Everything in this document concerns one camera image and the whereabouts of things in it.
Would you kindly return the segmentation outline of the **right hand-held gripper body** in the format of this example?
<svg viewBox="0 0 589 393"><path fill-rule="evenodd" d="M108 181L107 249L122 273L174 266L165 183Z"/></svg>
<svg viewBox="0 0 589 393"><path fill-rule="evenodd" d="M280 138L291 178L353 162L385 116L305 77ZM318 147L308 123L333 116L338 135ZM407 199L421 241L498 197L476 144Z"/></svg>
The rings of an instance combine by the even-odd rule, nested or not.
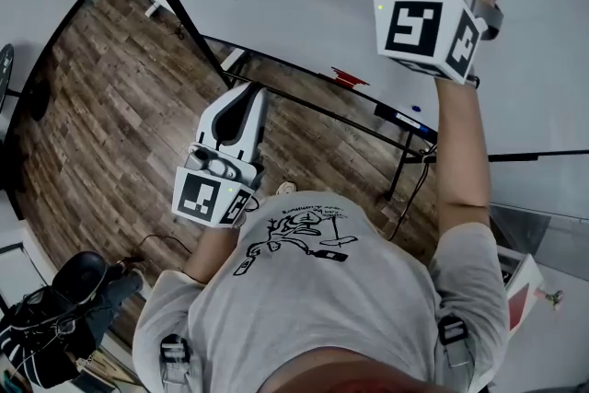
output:
<svg viewBox="0 0 589 393"><path fill-rule="evenodd" d="M374 0L377 52L412 72L464 85L479 43L502 25L499 7L479 0Z"/></svg>

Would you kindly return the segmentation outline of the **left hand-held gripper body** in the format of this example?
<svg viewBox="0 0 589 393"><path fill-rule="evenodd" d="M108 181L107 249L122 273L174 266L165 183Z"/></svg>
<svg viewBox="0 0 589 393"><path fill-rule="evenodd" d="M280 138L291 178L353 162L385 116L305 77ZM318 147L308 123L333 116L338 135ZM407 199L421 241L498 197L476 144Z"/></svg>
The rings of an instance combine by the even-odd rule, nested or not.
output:
<svg viewBox="0 0 589 393"><path fill-rule="evenodd" d="M259 153L248 162L192 143L176 170L172 213L209 227L237 227L262 177Z"/></svg>

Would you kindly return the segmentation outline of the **person's right forearm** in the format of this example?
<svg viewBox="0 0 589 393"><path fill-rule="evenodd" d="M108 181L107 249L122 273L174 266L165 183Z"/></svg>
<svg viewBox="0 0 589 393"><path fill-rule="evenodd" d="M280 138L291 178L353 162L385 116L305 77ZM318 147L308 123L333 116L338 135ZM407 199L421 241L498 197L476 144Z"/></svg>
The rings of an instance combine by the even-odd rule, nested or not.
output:
<svg viewBox="0 0 589 393"><path fill-rule="evenodd" d="M490 224L491 173L477 89L435 81L439 102L436 209L440 237Z"/></svg>

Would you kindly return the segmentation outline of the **person's left forearm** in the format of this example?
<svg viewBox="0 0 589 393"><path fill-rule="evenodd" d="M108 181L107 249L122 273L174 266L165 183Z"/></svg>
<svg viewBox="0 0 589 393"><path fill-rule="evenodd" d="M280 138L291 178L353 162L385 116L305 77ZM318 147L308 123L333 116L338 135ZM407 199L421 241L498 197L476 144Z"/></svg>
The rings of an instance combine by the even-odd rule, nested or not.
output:
<svg viewBox="0 0 589 393"><path fill-rule="evenodd" d="M239 232L235 227L206 227L182 271L197 283L208 284L235 250Z"/></svg>

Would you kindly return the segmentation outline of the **red magnetic holder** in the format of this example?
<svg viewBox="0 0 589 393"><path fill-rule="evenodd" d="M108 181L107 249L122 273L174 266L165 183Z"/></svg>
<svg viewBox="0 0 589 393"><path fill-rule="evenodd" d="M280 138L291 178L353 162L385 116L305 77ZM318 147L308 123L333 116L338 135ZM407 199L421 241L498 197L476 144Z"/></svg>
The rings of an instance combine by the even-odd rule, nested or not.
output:
<svg viewBox="0 0 589 393"><path fill-rule="evenodd" d="M334 74L332 81L342 87L354 89L355 87L369 86L369 83L363 81L355 75L351 75L336 67L331 67L331 69Z"/></svg>

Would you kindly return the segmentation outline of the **black office chair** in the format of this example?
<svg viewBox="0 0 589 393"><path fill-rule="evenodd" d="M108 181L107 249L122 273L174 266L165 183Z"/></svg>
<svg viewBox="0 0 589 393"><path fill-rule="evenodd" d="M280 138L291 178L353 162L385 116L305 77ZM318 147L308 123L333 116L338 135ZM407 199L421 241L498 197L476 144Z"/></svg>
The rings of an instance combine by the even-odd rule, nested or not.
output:
<svg viewBox="0 0 589 393"><path fill-rule="evenodd" d="M108 264L97 253L75 254L52 282L12 305L0 319L0 353L30 384L56 387L79 376L77 361L98 342L87 318Z"/></svg>

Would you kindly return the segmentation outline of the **person's grey printed t-shirt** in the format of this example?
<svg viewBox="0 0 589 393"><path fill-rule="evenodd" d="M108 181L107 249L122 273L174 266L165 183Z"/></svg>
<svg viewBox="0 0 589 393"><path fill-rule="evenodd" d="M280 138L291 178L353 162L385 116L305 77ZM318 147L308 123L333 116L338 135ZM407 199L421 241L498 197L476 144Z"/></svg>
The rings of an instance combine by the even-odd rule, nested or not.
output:
<svg viewBox="0 0 589 393"><path fill-rule="evenodd" d="M135 370L164 393L160 345L188 343L190 393L256 393L275 371L340 348L422 381L474 393L504 357L509 314L495 239L467 224L424 265L340 195L268 198L206 285L162 272L137 322Z"/></svg>

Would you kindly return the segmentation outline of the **white side table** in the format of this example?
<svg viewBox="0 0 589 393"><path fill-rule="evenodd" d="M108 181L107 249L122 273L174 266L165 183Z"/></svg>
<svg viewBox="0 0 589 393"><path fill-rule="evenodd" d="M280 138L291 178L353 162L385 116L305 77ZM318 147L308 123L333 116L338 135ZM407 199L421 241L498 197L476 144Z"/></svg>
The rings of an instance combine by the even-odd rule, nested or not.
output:
<svg viewBox="0 0 589 393"><path fill-rule="evenodd" d="M513 336L538 301L539 289L542 287L544 279L535 260L529 254L513 256L501 250L499 261L507 300L522 287L528 286L524 317L514 333L509 331L510 336Z"/></svg>

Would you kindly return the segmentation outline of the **red mat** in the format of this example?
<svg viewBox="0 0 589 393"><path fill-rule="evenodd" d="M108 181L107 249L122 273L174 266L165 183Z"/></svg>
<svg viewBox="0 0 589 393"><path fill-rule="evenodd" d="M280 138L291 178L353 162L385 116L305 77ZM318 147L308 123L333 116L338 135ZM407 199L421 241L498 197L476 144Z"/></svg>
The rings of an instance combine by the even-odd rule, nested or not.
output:
<svg viewBox="0 0 589 393"><path fill-rule="evenodd" d="M522 321L525 312L525 303L528 294L528 286L522 287L514 293L508 300L509 307L509 331L514 333Z"/></svg>

